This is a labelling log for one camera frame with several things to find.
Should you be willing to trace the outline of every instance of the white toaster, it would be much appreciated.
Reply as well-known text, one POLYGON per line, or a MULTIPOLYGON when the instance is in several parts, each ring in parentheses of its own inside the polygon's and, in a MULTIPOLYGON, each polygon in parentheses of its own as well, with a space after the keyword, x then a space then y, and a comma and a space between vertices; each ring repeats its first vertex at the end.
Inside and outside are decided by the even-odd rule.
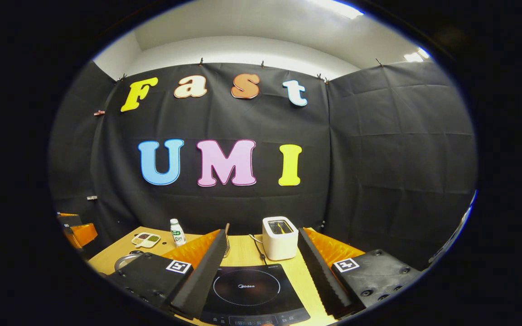
POLYGON ((297 254, 299 231, 284 216, 263 219, 263 248, 271 260, 284 260, 297 254))

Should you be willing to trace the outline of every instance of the black induction cooktop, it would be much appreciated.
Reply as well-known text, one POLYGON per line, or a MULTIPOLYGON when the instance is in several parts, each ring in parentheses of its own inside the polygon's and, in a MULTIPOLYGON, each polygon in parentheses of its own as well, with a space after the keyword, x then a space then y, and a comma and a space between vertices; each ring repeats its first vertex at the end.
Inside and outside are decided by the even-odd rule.
POLYGON ((310 318, 281 264, 221 267, 201 321, 222 326, 285 326, 310 318))

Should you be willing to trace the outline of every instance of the orange letter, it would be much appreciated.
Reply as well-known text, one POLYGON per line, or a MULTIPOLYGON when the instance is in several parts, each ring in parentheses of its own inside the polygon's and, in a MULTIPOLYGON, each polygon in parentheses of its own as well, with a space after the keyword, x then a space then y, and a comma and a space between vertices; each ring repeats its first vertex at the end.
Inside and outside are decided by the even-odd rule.
POLYGON ((256 84, 260 81, 257 75, 240 74, 232 81, 235 87, 231 88, 231 94, 237 99, 252 99, 259 94, 259 87, 256 84))

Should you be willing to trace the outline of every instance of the letter u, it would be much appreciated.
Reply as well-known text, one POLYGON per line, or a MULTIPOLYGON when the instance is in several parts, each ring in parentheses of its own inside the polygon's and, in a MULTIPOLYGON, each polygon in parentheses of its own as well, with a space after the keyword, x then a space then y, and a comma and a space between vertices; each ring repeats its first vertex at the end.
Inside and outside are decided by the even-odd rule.
POLYGON ((140 150, 140 169, 146 181, 157 186, 172 184, 180 175, 180 147, 184 145, 182 139, 169 139, 164 142, 164 147, 168 148, 168 172, 159 173, 156 171, 156 149, 158 142, 152 140, 142 142, 138 145, 140 150))

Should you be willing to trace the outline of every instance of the pink letter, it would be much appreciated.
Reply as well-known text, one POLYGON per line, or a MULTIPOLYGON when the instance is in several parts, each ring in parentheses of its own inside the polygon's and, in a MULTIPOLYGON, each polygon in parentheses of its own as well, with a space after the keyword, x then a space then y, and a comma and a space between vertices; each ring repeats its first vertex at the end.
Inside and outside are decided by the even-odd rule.
POLYGON ((197 148, 203 155, 203 173, 197 184, 201 187, 215 186, 217 180, 213 178, 213 169, 219 176, 222 184, 228 182, 232 170, 235 170, 235 177, 231 182, 235 186, 250 186, 257 180, 253 176, 253 165, 251 157, 255 142, 249 139, 238 140, 232 147, 231 153, 225 157, 219 143, 215 140, 203 140, 197 143, 197 148))

